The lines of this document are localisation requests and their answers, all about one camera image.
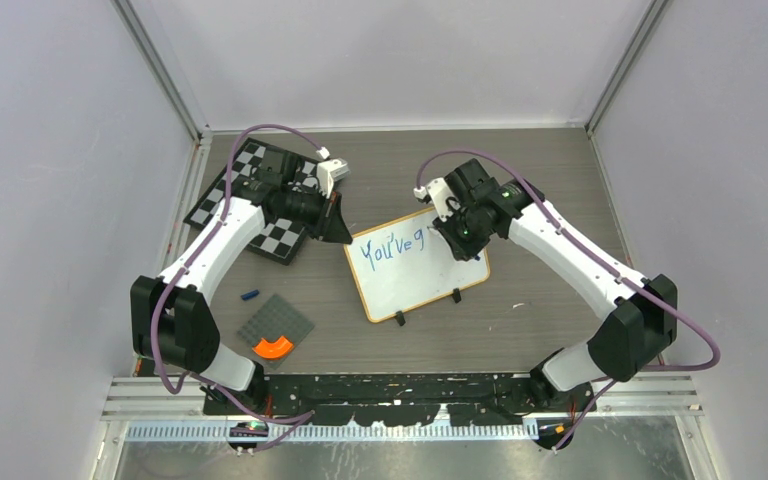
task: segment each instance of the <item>whiteboard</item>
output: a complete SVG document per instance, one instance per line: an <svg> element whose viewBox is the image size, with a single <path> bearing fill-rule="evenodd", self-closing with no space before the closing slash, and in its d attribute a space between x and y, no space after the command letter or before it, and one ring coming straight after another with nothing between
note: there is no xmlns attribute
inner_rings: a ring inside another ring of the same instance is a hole
<svg viewBox="0 0 768 480"><path fill-rule="evenodd" d="M370 322L393 318L477 285L490 276L487 251L459 262L433 232L433 208L360 232L345 245L346 257Z"/></svg>

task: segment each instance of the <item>table surface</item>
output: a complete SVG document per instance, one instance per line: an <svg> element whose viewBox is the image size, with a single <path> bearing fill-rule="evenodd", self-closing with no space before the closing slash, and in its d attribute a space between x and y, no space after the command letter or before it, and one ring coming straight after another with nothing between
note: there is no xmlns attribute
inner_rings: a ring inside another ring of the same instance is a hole
<svg viewBox="0 0 768 480"><path fill-rule="evenodd" d="M353 233L415 212L417 167L444 149L490 152L519 169L558 211L606 252L623 258L617 226L596 157L582 129L449 130L324 133L315 137L332 156L349 162L341 182L343 216ZM257 137L313 157L291 135ZM224 168L233 136L213 139L202 182L207 188ZM425 179L442 176L468 160L439 159ZM509 176L485 165L500 183ZM190 241L196 233L190 233ZM273 294L306 315L316 328L281 364L284 373L527 371L553 351L589 338L599 320L566 282L526 250L494 237L488 246L490 278L450 299L378 324L366 319L342 245L308 239L293 263L283 266L243 252L211 302L223 342L256 358L237 330ZM260 290L243 302L242 293Z"/></svg>

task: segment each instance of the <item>orange toy track piece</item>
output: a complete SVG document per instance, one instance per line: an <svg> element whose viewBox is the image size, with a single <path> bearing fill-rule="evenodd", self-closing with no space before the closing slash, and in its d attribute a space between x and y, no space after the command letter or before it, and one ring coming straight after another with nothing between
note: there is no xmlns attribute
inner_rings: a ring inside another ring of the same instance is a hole
<svg viewBox="0 0 768 480"><path fill-rule="evenodd" d="M260 355L267 360L275 360L281 358L293 350L293 342L287 340L287 337L281 335L275 342L267 342L265 338L261 338L260 342L252 349L254 353Z"/></svg>

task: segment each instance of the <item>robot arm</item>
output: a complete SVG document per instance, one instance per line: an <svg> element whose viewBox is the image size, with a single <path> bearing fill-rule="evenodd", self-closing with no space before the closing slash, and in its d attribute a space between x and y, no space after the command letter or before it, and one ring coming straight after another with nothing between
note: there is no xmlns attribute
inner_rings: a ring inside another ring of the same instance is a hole
<svg viewBox="0 0 768 480"><path fill-rule="evenodd" d="M677 302L667 277L653 280L622 265L569 225L544 195L534 189L552 216L594 255L668 304ZM601 327L589 340L552 354L531 371L537 405L564 398L577 385L603 377L627 381L675 340L676 319L629 287L611 278L593 259L550 224L516 180L499 185L472 159L444 178L415 190L437 210L434 228L457 260L474 258L492 234L507 238L548 264L584 298Z"/></svg>
<svg viewBox="0 0 768 480"><path fill-rule="evenodd" d="M337 180L348 175L340 159L317 164L318 192L297 191L292 185L303 160L283 150L267 148L252 178L238 177L232 184L230 207L225 219L223 199L209 225L186 252L157 278L141 276L131 287L131 327L134 351L151 357L151 318L161 293L181 269L158 325L158 343L164 363L244 391L257 365L222 344L210 313L216 287L243 248L257 236L266 222L277 218L299 221L311 236L333 243L352 242L341 215L341 196L333 190ZM189 267L186 262L198 252Z"/></svg>

